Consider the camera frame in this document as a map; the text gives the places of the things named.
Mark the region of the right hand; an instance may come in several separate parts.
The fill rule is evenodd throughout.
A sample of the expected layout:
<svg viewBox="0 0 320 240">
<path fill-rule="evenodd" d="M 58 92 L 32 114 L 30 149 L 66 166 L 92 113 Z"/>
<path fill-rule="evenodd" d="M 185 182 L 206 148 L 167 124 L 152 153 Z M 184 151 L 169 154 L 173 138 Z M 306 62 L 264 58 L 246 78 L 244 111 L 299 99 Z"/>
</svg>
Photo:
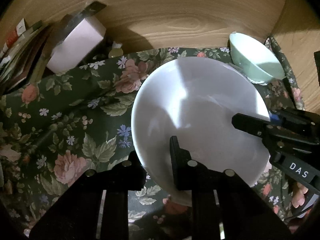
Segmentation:
<svg viewBox="0 0 320 240">
<path fill-rule="evenodd" d="M 308 192 L 308 188 L 299 182 L 296 182 L 293 187 L 292 205 L 294 208 L 303 206 L 305 203 L 305 195 Z"/>
</svg>

